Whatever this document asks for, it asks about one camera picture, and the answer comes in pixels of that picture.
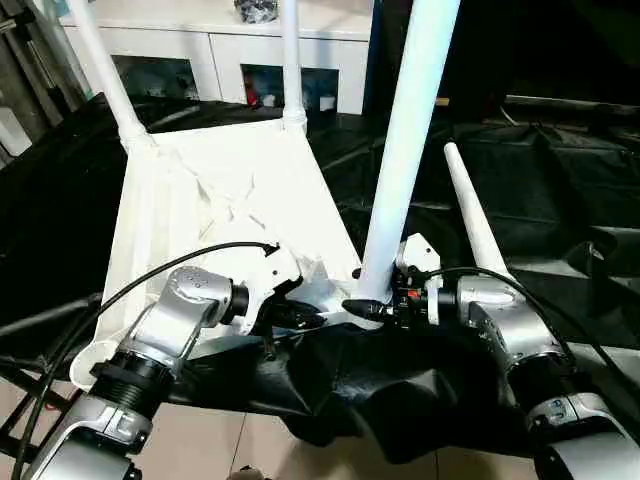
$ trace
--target white drawer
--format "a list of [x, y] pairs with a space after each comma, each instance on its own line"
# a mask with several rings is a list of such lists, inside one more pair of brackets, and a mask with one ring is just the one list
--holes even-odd
[[[211, 46], [225, 102], [247, 101], [243, 64], [283, 63], [280, 37], [211, 34]], [[302, 67], [338, 71], [338, 112], [342, 113], [362, 113], [368, 51], [368, 42], [300, 39]]]
[[[100, 78], [90, 60], [78, 29], [65, 27], [65, 32], [82, 65], [91, 89], [94, 93], [101, 92]], [[188, 60], [200, 100], [221, 99], [209, 34], [126, 28], [101, 28], [100, 34], [112, 55]]]

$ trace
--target white plastic tube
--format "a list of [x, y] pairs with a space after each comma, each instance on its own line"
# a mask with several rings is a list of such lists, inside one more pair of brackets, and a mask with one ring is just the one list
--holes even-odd
[[460, 0], [415, 0], [355, 296], [387, 301]]
[[447, 143], [444, 155], [476, 265], [511, 277], [456, 144]]
[[104, 94], [118, 123], [120, 139], [125, 148], [128, 148], [131, 140], [144, 135], [146, 130], [138, 120], [133, 110], [133, 105], [131, 105], [124, 85], [120, 80], [118, 70], [100, 38], [100, 32], [93, 19], [87, 0], [67, 0], [67, 4], [75, 17], [78, 30], [91, 54], [91, 58], [95, 62]]
[[281, 0], [280, 22], [284, 49], [284, 127], [302, 128], [306, 131], [307, 115], [302, 104], [302, 77], [300, 74], [300, 52], [298, 42], [298, 2]]

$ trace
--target black cable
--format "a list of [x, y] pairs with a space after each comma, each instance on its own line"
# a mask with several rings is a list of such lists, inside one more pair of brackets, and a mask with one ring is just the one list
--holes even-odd
[[262, 248], [265, 251], [266, 255], [273, 253], [278, 249], [273, 245], [269, 245], [267, 243], [262, 242], [229, 242], [229, 243], [221, 243], [219, 245], [212, 245], [210, 247], [201, 248], [200, 250], [196, 250], [195, 252], [188, 253], [181, 257], [176, 258], [175, 260], [171, 260], [159, 267], [154, 268], [153, 270], [145, 273], [144, 275], [138, 277], [133, 282], [126, 285], [120, 291], [118, 291], [115, 295], [113, 295], [109, 300], [104, 302], [102, 306], [93, 314], [88, 315], [83, 318], [82, 322], [77, 326], [77, 328], [65, 334], [61, 338], [60, 348], [57, 352], [54, 353], [53, 359], [49, 365], [48, 371], [43, 373], [43, 378], [41, 379], [41, 390], [36, 399], [36, 403], [31, 410], [31, 414], [29, 415], [29, 420], [27, 420], [27, 425], [24, 428], [24, 433], [20, 439], [20, 446], [18, 448], [18, 453], [16, 455], [16, 461], [13, 465], [13, 471], [11, 473], [11, 480], [20, 480], [22, 477], [22, 468], [24, 467], [25, 457], [27, 454], [27, 449], [29, 447], [29, 443], [31, 442], [31, 437], [33, 436], [33, 431], [38, 423], [38, 417], [40, 416], [40, 411], [45, 403], [45, 395], [49, 388], [51, 388], [51, 384], [53, 383], [56, 375], [56, 371], [62, 365], [62, 362], [65, 360], [66, 356], [69, 354], [75, 342], [85, 333], [86, 329], [93, 325], [93, 322], [102, 315], [105, 311], [107, 311], [111, 306], [113, 306], [118, 300], [128, 294], [131, 290], [136, 288], [138, 285], [146, 282], [150, 278], [158, 275], [159, 273], [164, 272], [176, 265], [186, 262], [187, 260], [191, 260], [192, 258], [198, 257], [200, 255], [204, 255], [206, 253], [215, 252], [217, 250], [225, 250], [228, 248], [238, 248], [238, 247], [255, 247]]
[[447, 275], [450, 273], [459, 273], [462, 275], [475, 275], [475, 274], [487, 275], [489, 277], [493, 277], [497, 280], [500, 280], [506, 283], [511, 288], [516, 290], [524, 298], [526, 298], [527, 301], [534, 308], [534, 310], [536, 310], [536, 312], [538, 313], [538, 315], [540, 315], [540, 318], [545, 323], [547, 328], [549, 328], [551, 333], [561, 343], [562, 348], [565, 349], [567, 355], [571, 355], [571, 359], [575, 363], [575, 358], [573, 357], [573, 354], [571, 353], [571, 349], [569, 348], [567, 342], [563, 340], [555, 332], [555, 329], [553, 328], [553, 326], [550, 325], [547, 315], [545, 314], [545, 306], [547, 309], [552, 310], [554, 313], [562, 317], [564, 321], [570, 324], [573, 328], [575, 328], [580, 333], [580, 335], [584, 337], [584, 339], [586, 340], [586, 343], [588, 343], [591, 346], [591, 348], [593, 348], [596, 351], [596, 353], [600, 356], [600, 358], [602, 358], [602, 360], [607, 365], [609, 370], [613, 373], [616, 380], [622, 385], [622, 387], [627, 391], [627, 393], [629, 393], [631, 397], [640, 404], [640, 387], [638, 387], [631, 379], [629, 379], [629, 377], [627, 377], [627, 375], [625, 375], [625, 373], [622, 370], [620, 370], [620, 367], [618, 367], [618, 365], [613, 361], [613, 359], [604, 350], [604, 348], [600, 346], [600, 344], [593, 337], [593, 335], [591, 335], [591, 333], [589, 333], [587, 329], [585, 329], [584, 326], [582, 326], [578, 320], [576, 320], [571, 315], [566, 313], [560, 307], [558, 307], [557, 305], [554, 305], [548, 300], [535, 297], [531, 292], [529, 292], [529, 290], [527, 290], [525, 287], [523, 287], [521, 284], [519, 284], [517, 281], [513, 280], [512, 278], [509, 278], [505, 275], [501, 275], [497, 272], [494, 272], [493, 270], [488, 270], [486, 268], [481, 268], [481, 267], [442, 268], [439, 270], [428, 272], [424, 278], [426, 281], [432, 277], [435, 277], [438, 275]]

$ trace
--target white cabinet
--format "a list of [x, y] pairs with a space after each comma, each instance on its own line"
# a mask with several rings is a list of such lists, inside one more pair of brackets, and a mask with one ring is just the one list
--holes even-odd
[[[93, 93], [102, 91], [100, 78], [76, 27], [65, 27]], [[100, 34], [114, 56], [186, 60], [200, 100], [222, 100], [216, 66], [207, 33], [101, 28]]]
[[[337, 110], [361, 113], [370, 0], [299, 0], [298, 5], [302, 67], [336, 72]], [[201, 100], [246, 102], [243, 66], [282, 65], [279, 20], [244, 24], [233, 0], [96, 0], [92, 9], [112, 55], [188, 62]], [[102, 91], [73, 17], [60, 22], [91, 89]]]
[[[225, 102], [246, 103], [243, 65], [282, 66], [280, 37], [212, 34], [220, 92]], [[368, 42], [300, 39], [303, 68], [336, 70], [338, 112], [362, 113]]]

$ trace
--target black surface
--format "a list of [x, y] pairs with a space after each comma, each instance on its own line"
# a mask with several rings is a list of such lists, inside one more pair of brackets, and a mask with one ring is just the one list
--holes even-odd
[[[157, 99], [136, 102], [136, 110], [153, 132], [279, 115]], [[316, 159], [360, 252], [384, 123], [339, 115], [311, 119], [309, 126]], [[436, 116], [406, 231], [423, 233], [443, 266], [472, 264], [442, 154], [451, 137], [515, 276], [579, 318], [601, 343], [636, 347], [638, 151], [613, 137], [535, 126], [452, 128]], [[0, 171], [0, 324], [100, 291], [125, 161], [98, 97]], [[552, 320], [567, 340], [581, 340]], [[0, 339], [0, 362], [42, 369], [65, 321]], [[342, 326], [283, 340], [276, 353], [266, 361], [254, 345], [190, 362], [171, 400], [281, 415], [292, 432], [316, 444], [357, 434], [364, 424], [397, 462], [446, 443], [528, 451], [518, 413], [498, 406], [491, 364], [464, 331], [443, 337]]]

